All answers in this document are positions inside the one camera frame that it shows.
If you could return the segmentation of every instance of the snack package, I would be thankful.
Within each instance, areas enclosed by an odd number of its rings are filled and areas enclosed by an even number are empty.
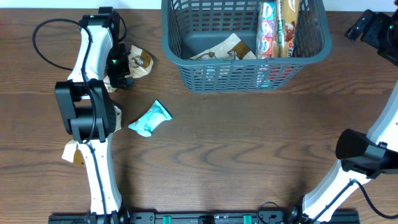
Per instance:
[[[131,50],[128,57],[130,73],[133,78],[140,78],[144,75],[148,75],[152,70],[154,61],[145,50],[131,45]]]
[[[282,57],[293,56],[299,10],[300,0],[284,0],[285,44],[282,50]]]
[[[274,47],[274,55],[277,57],[282,57],[282,52],[285,47],[285,22],[284,22],[284,2],[285,0],[276,0],[276,33],[274,40],[277,47]]]
[[[151,137],[153,130],[163,121],[169,121],[172,115],[160,104],[158,100],[151,106],[148,112],[134,123],[129,125],[129,129],[137,131],[144,137]]]
[[[264,59],[274,56],[272,49],[274,46],[275,3],[270,1],[260,2],[259,8],[256,57],[257,59]]]
[[[191,57],[189,60],[248,60],[256,59],[250,48],[236,35],[231,34],[222,43]]]

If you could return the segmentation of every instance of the wooden table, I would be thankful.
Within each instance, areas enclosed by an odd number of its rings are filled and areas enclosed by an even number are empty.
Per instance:
[[[95,12],[0,10],[1,223],[45,223],[51,213],[90,209],[86,170],[61,158],[71,136],[54,86],[69,73],[44,62],[31,36],[44,20],[79,20]],[[112,149],[116,180],[124,202],[135,208],[255,210],[265,201],[288,207],[332,167],[342,131],[367,132],[398,79],[397,67],[375,49],[343,37],[360,13],[329,12],[330,56],[305,67],[281,90],[197,95],[162,53],[160,11],[120,14],[127,44],[147,50],[155,62],[132,90],[111,94],[124,108],[124,128],[114,135]],[[74,66],[80,47],[75,26],[48,25],[37,42],[54,62]],[[151,138],[128,129],[156,99],[174,119]],[[383,212],[397,212],[397,176],[381,175],[365,188]],[[357,209],[363,223],[390,223],[371,211],[359,190],[342,207]]]

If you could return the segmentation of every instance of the black cable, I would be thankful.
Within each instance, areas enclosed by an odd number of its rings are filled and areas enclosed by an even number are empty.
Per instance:
[[[102,186],[102,181],[101,181],[101,178],[100,178],[100,172],[98,170],[97,158],[95,157],[95,153],[94,153],[95,149],[93,149],[93,146],[91,146],[91,144],[87,144],[87,146],[90,148],[91,155],[93,155],[95,173],[97,175],[99,190],[101,192],[102,206],[103,206],[103,209],[104,209],[104,223],[107,223],[106,221],[108,220],[108,214],[106,213],[104,188]]]
[[[367,201],[367,203],[369,204],[369,206],[371,207],[371,209],[378,214],[379,216],[386,218],[386,219],[397,219],[398,218],[398,214],[397,215],[386,215],[381,213],[372,203],[371,199],[368,196],[368,193],[366,193],[365,188],[362,186],[361,183],[359,183],[359,181],[357,180],[351,180],[352,183],[358,184],[359,188],[362,190],[363,195],[365,196],[365,199]]]
[[[260,217],[260,209],[261,209],[263,206],[265,206],[265,205],[275,205],[276,207],[278,207],[278,209],[280,209],[280,208],[279,208],[279,206],[278,206],[275,202],[264,202],[264,203],[263,203],[262,205],[260,205],[260,207],[257,209],[257,218],[258,218],[260,221],[262,221],[263,224],[269,224],[269,223],[267,223],[266,221],[264,221],[264,220]]]
[[[123,26],[124,26],[124,34],[119,39],[119,42],[122,42],[124,40],[124,38],[126,38],[126,36],[127,36],[127,27],[126,27],[126,23],[124,22],[124,19],[122,17],[120,17],[120,20],[122,20],[122,23],[123,23]]]
[[[70,23],[72,23],[72,24],[76,24],[76,25],[80,26],[80,27],[81,27],[82,29],[84,29],[84,30],[87,32],[87,34],[88,34],[88,46],[87,46],[87,50],[86,50],[85,57],[84,57],[84,59],[83,59],[83,63],[82,63],[82,65],[81,65],[81,75],[82,75],[82,77],[83,77],[83,82],[84,82],[84,84],[85,84],[85,88],[87,89],[87,93],[88,93],[88,96],[90,97],[90,101],[91,101],[91,106],[92,106],[92,108],[93,108],[93,125],[92,125],[92,127],[91,127],[91,131],[90,131],[90,134],[89,134],[89,136],[88,136],[86,142],[84,142],[84,144],[87,144],[87,143],[89,143],[89,141],[93,138],[94,130],[95,130],[95,126],[96,126],[96,120],[97,120],[97,112],[96,112],[95,101],[94,101],[94,98],[93,98],[92,90],[91,90],[91,88],[90,88],[90,86],[89,86],[89,84],[88,84],[88,82],[87,82],[87,80],[86,80],[86,76],[87,76],[87,74],[86,74],[86,62],[87,62],[87,58],[88,58],[88,53],[90,52],[91,43],[92,43],[92,41],[93,41],[93,38],[92,38],[92,36],[91,36],[91,34],[90,34],[90,30],[88,30],[88,28],[87,28],[86,26],[84,26],[83,24],[81,24],[81,23],[79,23],[79,22],[70,20],[70,19],[50,19],[50,20],[44,21],[44,22],[42,22],[41,24],[39,24],[39,25],[36,27],[35,31],[33,31],[33,36],[32,36],[33,48],[35,49],[35,51],[37,52],[37,54],[38,54],[43,60],[45,60],[46,62],[48,62],[49,64],[51,64],[51,65],[53,65],[53,66],[55,66],[55,67],[57,67],[57,68],[62,68],[62,69],[69,70],[69,71],[72,71],[72,70],[73,70],[73,69],[71,69],[71,68],[63,67],[63,66],[57,65],[56,63],[51,62],[49,59],[47,59],[46,57],[44,57],[44,55],[39,51],[39,49],[38,49],[37,46],[36,46],[36,35],[37,35],[37,32],[39,31],[39,29],[40,29],[42,26],[44,26],[44,25],[46,25],[46,24],[49,24],[49,23],[51,23],[51,22],[70,22]]]

